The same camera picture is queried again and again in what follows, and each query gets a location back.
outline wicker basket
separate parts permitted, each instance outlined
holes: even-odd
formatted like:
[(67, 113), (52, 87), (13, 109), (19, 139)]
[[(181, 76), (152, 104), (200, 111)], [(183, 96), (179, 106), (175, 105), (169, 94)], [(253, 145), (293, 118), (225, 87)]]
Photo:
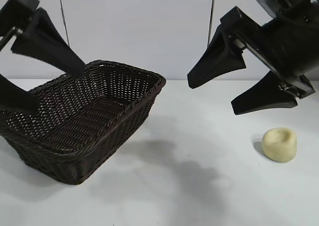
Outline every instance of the wicker basket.
[(0, 134), (30, 167), (80, 184), (143, 124), (165, 85), (153, 72), (109, 61), (87, 65), (31, 90), (37, 115), (0, 111)]

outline white table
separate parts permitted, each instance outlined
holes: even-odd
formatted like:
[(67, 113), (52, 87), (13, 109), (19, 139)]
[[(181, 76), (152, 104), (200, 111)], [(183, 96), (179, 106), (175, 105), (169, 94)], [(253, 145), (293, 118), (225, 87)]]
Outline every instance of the white table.
[[(0, 225), (318, 226), (319, 94), (235, 116), (230, 101), (253, 84), (169, 81), (145, 124), (79, 186), (28, 168), (1, 139)], [(260, 153), (274, 127), (298, 134), (290, 163)]]

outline white wall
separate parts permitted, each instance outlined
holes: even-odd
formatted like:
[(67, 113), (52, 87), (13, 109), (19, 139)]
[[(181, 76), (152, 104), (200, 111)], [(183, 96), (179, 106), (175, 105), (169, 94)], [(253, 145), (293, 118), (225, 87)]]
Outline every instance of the white wall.
[[(6, 0), (0, 0), (3, 6)], [(65, 38), (59, 0), (40, 0)], [(114, 60), (186, 79), (206, 49), (211, 0), (63, 0), (71, 47), (85, 61)], [(213, 32), (235, 5), (264, 24), (271, 18), (255, 0), (216, 0)], [(36, 59), (0, 52), (8, 78), (53, 78), (62, 72)], [(260, 79), (267, 68), (248, 51), (246, 70), (218, 79)], [(319, 68), (309, 74), (319, 79)]]
[(211, 0), (64, 0), (71, 47), (185, 79), (207, 47)]

